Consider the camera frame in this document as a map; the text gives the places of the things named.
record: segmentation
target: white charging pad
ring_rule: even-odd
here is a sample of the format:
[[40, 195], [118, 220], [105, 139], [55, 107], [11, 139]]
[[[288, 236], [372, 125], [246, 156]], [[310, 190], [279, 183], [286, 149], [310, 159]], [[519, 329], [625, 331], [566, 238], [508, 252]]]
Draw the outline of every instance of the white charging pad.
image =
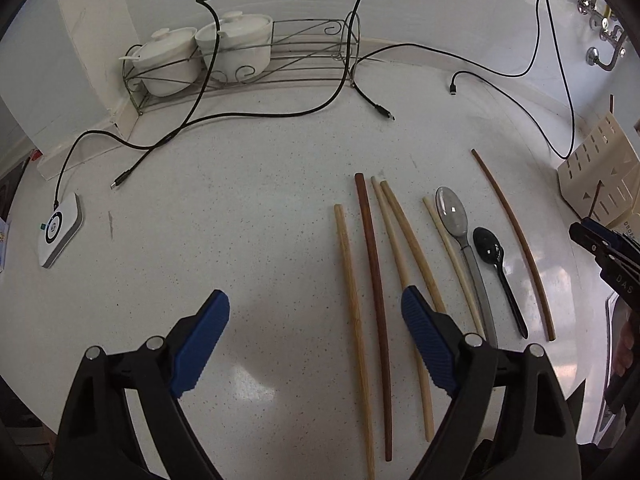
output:
[[40, 265], [49, 269], [81, 225], [80, 199], [78, 195], [72, 193], [62, 201], [49, 221], [41, 225], [38, 238]]

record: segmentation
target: chopstick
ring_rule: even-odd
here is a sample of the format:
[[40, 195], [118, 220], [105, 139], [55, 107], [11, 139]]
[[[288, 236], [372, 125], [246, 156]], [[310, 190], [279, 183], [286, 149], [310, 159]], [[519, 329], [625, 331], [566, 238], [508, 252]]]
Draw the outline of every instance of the chopstick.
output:
[[362, 173], [355, 175], [362, 226], [367, 243], [369, 255], [369, 270], [371, 272], [371, 285], [373, 288], [373, 303], [376, 309], [376, 323], [378, 326], [378, 345], [380, 346], [380, 368], [382, 375], [382, 405], [385, 421], [385, 460], [391, 462], [393, 453], [393, 423], [391, 407], [391, 371], [389, 367], [389, 344], [386, 335], [385, 298], [382, 293], [382, 279], [380, 278], [380, 263], [378, 261], [378, 249], [376, 248], [376, 235], [373, 231], [371, 208], [367, 196], [367, 184]]
[[474, 294], [471, 286], [469, 285], [469, 281], [466, 278], [465, 269], [462, 268], [462, 264], [460, 263], [460, 258], [458, 257], [459, 251], [456, 251], [453, 247], [453, 243], [451, 242], [451, 238], [449, 237], [449, 233], [447, 229], [444, 227], [438, 212], [436, 211], [433, 202], [428, 196], [422, 198], [424, 205], [427, 207], [427, 211], [429, 211], [429, 215], [431, 215], [431, 219], [433, 223], [436, 224], [436, 229], [440, 234], [440, 238], [442, 239], [442, 243], [444, 244], [445, 249], [447, 250], [447, 254], [453, 264], [453, 268], [458, 275], [458, 281], [460, 282], [460, 286], [462, 287], [462, 292], [465, 294], [466, 304], [469, 306], [469, 310], [471, 311], [471, 317], [474, 319], [474, 324], [476, 326], [476, 330], [479, 335], [484, 338], [484, 329], [482, 328], [482, 320], [480, 318], [480, 312], [478, 310], [478, 304], [476, 303], [476, 295]]
[[[386, 202], [384, 193], [380, 184], [374, 176], [371, 177], [371, 183], [373, 189], [376, 192], [378, 203], [380, 204], [380, 211], [382, 212], [382, 218], [385, 221], [386, 234], [389, 237], [389, 243], [391, 244], [391, 250], [394, 254], [394, 260], [396, 261], [396, 268], [398, 269], [398, 276], [400, 277], [400, 284], [402, 290], [405, 290], [409, 286], [409, 273], [406, 268], [402, 254], [400, 253], [400, 246], [398, 244], [398, 238], [396, 238], [396, 232], [391, 223], [391, 214], [389, 212], [389, 206]], [[433, 407], [431, 405], [431, 389], [429, 384], [429, 375], [427, 368], [425, 368], [424, 362], [420, 352], [414, 345], [415, 365], [418, 368], [418, 382], [420, 383], [420, 397], [422, 399], [422, 418], [424, 420], [424, 435], [428, 442], [433, 440], [435, 434], [435, 428], [433, 423]]]
[[344, 219], [344, 210], [341, 204], [334, 205], [335, 222], [338, 226], [338, 238], [340, 238], [340, 250], [344, 265], [344, 280], [347, 283], [349, 294], [349, 310], [353, 322], [353, 335], [356, 341], [356, 355], [358, 361], [358, 378], [360, 380], [360, 395], [362, 397], [362, 411], [364, 416], [364, 441], [367, 453], [367, 473], [369, 480], [375, 480], [376, 463], [373, 449], [373, 423], [371, 405], [369, 403], [369, 377], [367, 375], [367, 362], [365, 359], [364, 340], [362, 338], [362, 322], [360, 321], [360, 303], [358, 302], [358, 287], [353, 274], [351, 261], [351, 247], [347, 224]]
[[391, 191], [388, 182], [383, 180], [380, 182], [380, 187], [382, 188], [382, 191], [385, 192], [386, 199], [389, 200], [389, 205], [391, 206], [391, 211], [394, 212], [396, 220], [398, 220], [400, 228], [404, 233], [404, 237], [409, 244], [409, 248], [414, 255], [415, 261], [418, 264], [418, 268], [420, 269], [420, 273], [424, 279], [424, 283], [427, 285], [427, 290], [429, 291], [436, 312], [446, 314], [444, 302], [442, 301], [442, 296], [438, 290], [438, 285], [436, 284], [431, 268], [427, 263], [427, 259], [424, 257], [424, 253], [418, 243], [418, 239], [415, 237], [414, 230], [411, 228], [411, 224], [409, 224], [409, 221], [407, 220], [398, 199], [394, 195], [394, 192]]
[[487, 179], [491, 183], [491, 186], [494, 188], [502, 207], [507, 213], [509, 220], [511, 221], [511, 225], [513, 230], [516, 232], [516, 236], [518, 237], [518, 241], [520, 242], [520, 246], [522, 247], [522, 251], [524, 252], [525, 259], [527, 260], [527, 265], [529, 266], [529, 272], [531, 273], [531, 277], [533, 278], [533, 283], [536, 286], [536, 290], [538, 291], [538, 297], [540, 298], [540, 306], [542, 307], [542, 317], [545, 321], [546, 326], [546, 337], [549, 341], [555, 341], [556, 339], [556, 329], [554, 327], [554, 320], [551, 317], [551, 309], [549, 308], [549, 302], [546, 298], [545, 287], [542, 284], [542, 279], [540, 278], [540, 272], [538, 271], [538, 266], [536, 265], [536, 261], [533, 258], [533, 254], [531, 254], [531, 249], [529, 248], [529, 244], [527, 244], [527, 239], [524, 237], [524, 233], [522, 232], [522, 228], [518, 223], [518, 219], [516, 215], [513, 213], [513, 209], [509, 206], [507, 202], [507, 198], [504, 193], [498, 186], [498, 183], [495, 181], [494, 176], [489, 171], [489, 168], [486, 166], [480, 155], [476, 150], [471, 150], [472, 155], [476, 158], [476, 161], [484, 171]]

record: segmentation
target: speckled countertop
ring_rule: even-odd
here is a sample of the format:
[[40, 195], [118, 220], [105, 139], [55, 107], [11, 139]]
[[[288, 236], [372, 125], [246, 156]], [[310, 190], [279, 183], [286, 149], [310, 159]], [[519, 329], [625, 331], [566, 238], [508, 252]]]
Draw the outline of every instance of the speckled countertop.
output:
[[[392, 366], [394, 459], [385, 463], [376, 325], [353, 183], [361, 171], [392, 184], [463, 331], [473, 330], [472, 319], [420, 199], [449, 186], [465, 204], [470, 231], [482, 225], [496, 233], [529, 340], [545, 346], [566, 394], [588, 380], [578, 437], [590, 440], [604, 385], [610, 291], [592, 258], [569, 240], [574, 216], [557, 195], [559, 160], [526, 116], [479, 83], [464, 82], [451, 96], [437, 70], [371, 63], [359, 73], [360, 85], [395, 122], [382, 120], [346, 88], [312, 116], [225, 120], [183, 132], [114, 191], [109, 184], [138, 156], [127, 148], [68, 171], [63, 193], [81, 197], [84, 225], [48, 270], [38, 266], [37, 237], [55, 181], [43, 181], [34, 164], [27, 168], [0, 274], [0, 374], [36, 415], [57, 428], [88, 346], [137, 348], [195, 313], [219, 288], [231, 301], [230, 322], [198, 386], [180, 401], [216, 468], [229, 479], [364, 478], [354, 345], [332, 211], [342, 203], [361, 294], [378, 478], [408, 478], [427, 446], [417, 373], [391, 250], [369, 189]], [[198, 113], [300, 110], [332, 90], [248, 91], [208, 99]], [[188, 106], [144, 115], [132, 142], [158, 139]], [[566, 122], [529, 107], [564, 151]], [[494, 172], [532, 247], [558, 332], [553, 343], [545, 340], [517, 240], [471, 148]], [[500, 345], [524, 348], [495, 272], [480, 265]], [[433, 387], [432, 395], [439, 423], [449, 401]], [[497, 421], [500, 396], [494, 397], [484, 435]], [[148, 430], [138, 429], [150, 466], [162, 472]]]

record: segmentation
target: white tile wall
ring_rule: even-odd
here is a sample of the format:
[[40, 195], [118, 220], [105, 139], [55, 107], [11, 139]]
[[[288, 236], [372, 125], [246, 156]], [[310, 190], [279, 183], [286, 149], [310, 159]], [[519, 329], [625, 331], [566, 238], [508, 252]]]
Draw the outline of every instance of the white tile wall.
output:
[[0, 99], [0, 176], [31, 151], [33, 144]]
[[58, 0], [28, 0], [0, 41], [0, 96], [43, 153], [105, 118]]
[[614, 115], [640, 153], [640, 136], [634, 126], [640, 120], [640, 58], [636, 51], [628, 48], [619, 60], [607, 85], [589, 106], [587, 123], [593, 126], [609, 110], [609, 95], [614, 95]]
[[[596, 44], [603, 57], [609, 47], [578, 14], [577, 0], [551, 0], [562, 60], [579, 114], [602, 92], [610, 74], [585, 63], [587, 49]], [[215, 0], [219, 10], [241, 7], [274, 18], [338, 16], [354, 0]], [[448, 49], [497, 70], [519, 72], [532, 53], [536, 36], [535, 0], [363, 0], [362, 33], [366, 37], [415, 41]], [[194, 0], [127, 0], [134, 26], [145, 41], [161, 27], [204, 25], [208, 13]], [[542, 10], [540, 56], [528, 83], [565, 103], [558, 62], [546, 10]]]
[[58, 0], [68, 34], [96, 95], [117, 110], [129, 96], [118, 61], [139, 43], [125, 0]]

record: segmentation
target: black plastic spoon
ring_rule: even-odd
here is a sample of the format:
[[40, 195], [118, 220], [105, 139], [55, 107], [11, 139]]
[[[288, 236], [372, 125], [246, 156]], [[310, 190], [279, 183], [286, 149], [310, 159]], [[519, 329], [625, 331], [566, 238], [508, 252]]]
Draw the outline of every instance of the black plastic spoon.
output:
[[511, 307], [511, 312], [513, 312], [513, 317], [516, 319], [518, 331], [524, 339], [528, 338], [529, 330], [527, 329], [527, 325], [524, 322], [524, 318], [522, 317], [516, 298], [511, 291], [507, 277], [504, 275], [504, 270], [502, 269], [504, 249], [500, 245], [498, 238], [496, 238], [489, 229], [476, 227], [474, 229], [474, 245], [476, 246], [476, 251], [478, 251], [480, 259], [484, 261], [484, 263], [494, 266], [495, 270], [498, 271], [498, 278], [500, 278], [500, 283], [502, 284], [504, 293], [507, 295], [507, 301]]

